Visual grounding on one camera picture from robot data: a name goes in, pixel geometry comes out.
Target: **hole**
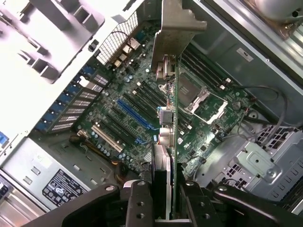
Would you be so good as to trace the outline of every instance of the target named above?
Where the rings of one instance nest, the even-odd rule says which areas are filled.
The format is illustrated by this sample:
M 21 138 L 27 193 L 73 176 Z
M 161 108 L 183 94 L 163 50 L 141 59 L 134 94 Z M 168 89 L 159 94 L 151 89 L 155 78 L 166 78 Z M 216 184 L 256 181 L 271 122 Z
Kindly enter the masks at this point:
M 144 216 L 145 216 L 144 214 L 137 214 L 138 219 L 142 219 L 142 218 L 144 218 Z
M 210 219 L 210 215 L 209 214 L 204 214 L 202 217 L 205 218 L 205 219 Z
M 297 16 L 299 16 L 299 13 L 298 13 L 297 11 L 294 11 L 294 12 L 292 13 L 292 15 L 293 15 L 293 17 L 297 17 Z

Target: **wire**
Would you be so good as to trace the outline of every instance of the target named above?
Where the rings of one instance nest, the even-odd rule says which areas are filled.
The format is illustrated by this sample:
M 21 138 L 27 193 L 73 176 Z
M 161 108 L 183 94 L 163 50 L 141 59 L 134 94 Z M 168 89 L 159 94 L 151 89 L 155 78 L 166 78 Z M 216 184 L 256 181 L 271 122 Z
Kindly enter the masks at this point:
M 268 137 L 262 142 L 262 146 L 265 146 L 267 145 L 270 140 L 275 136 L 276 132 L 279 130 L 283 120 L 285 119 L 285 115 L 286 115 L 286 112 L 287 112 L 287 108 L 288 108 L 288 100 L 287 100 L 287 97 L 286 95 L 274 88 L 274 87 L 269 87 L 269 86 L 264 86 L 264 85 L 256 85 L 256 86 L 236 86 L 236 88 L 238 89 L 247 89 L 247 88 L 263 88 L 263 89 L 269 89 L 269 90 L 272 90 L 274 92 L 277 93 L 278 96 L 282 96 L 283 100 L 284 100 L 284 108 L 282 109 L 282 112 L 280 114 L 280 117 L 279 117 L 279 120 L 277 122 L 277 124 L 272 128 L 270 134 L 268 135 Z
M 244 116 L 243 118 L 245 121 L 252 122 L 252 123 L 257 123 L 257 124 L 266 124 L 266 125 L 276 125 L 275 123 L 271 123 L 269 121 L 257 119 L 257 118 L 252 118 L 248 116 Z

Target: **mesh grille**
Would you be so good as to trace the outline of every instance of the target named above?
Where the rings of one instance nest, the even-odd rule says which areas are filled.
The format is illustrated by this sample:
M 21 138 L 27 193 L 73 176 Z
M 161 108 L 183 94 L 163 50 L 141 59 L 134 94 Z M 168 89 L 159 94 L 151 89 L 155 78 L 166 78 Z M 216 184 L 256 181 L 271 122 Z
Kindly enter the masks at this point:
M 99 48 L 100 53 L 97 56 L 97 59 L 103 65 L 108 63 L 108 61 L 114 56 L 116 51 L 122 46 L 128 36 L 137 28 L 137 26 L 137 13 L 134 12 L 127 21 L 117 25 L 117 27 L 103 42 Z
M 269 136 L 271 130 L 273 129 L 273 126 L 271 126 L 268 130 L 263 132 L 259 137 L 258 141 L 262 143 L 266 138 Z M 276 132 L 273 139 L 267 144 L 268 148 L 272 149 L 278 149 L 279 146 L 283 143 L 283 141 L 287 138 L 287 135 L 289 134 L 289 128 L 288 127 L 280 127 L 278 131 Z

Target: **black pci express slot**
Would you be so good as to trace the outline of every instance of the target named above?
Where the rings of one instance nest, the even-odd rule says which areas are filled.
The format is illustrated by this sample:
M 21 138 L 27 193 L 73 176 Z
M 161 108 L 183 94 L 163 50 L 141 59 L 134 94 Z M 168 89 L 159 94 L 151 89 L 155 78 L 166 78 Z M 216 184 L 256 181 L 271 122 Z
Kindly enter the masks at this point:
M 146 109 L 145 106 L 142 106 L 141 104 L 139 104 L 138 101 L 135 101 L 133 98 L 131 98 L 128 94 L 123 94 L 123 97 L 130 102 L 133 106 L 135 106 L 139 111 L 141 111 L 142 113 L 144 113 L 146 116 L 148 116 L 150 119 L 154 119 L 156 116 L 154 114 L 150 114 L 149 110 Z
M 108 117 L 110 120 L 112 120 L 113 122 L 115 122 L 117 125 L 120 126 L 121 129 L 123 129 L 126 133 L 128 133 L 134 140 L 136 140 L 136 136 L 130 132 L 128 129 L 126 129 L 123 124 L 117 120 L 115 117 L 113 117 L 112 115 L 107 114 L 106 117 Z

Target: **metal bracket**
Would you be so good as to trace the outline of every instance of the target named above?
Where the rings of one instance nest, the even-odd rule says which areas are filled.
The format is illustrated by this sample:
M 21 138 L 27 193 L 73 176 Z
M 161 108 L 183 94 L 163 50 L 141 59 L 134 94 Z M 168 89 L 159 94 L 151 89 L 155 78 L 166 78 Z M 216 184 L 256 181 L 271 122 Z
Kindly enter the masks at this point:
M 196 20 L 191 10 L 182 8 L 182 0 L 162 0 L 162 27 L 155 36 L 151 70 L 157 72 L 164 56 L 178 58 L 192 38 L 206 27 L 207 22 Z

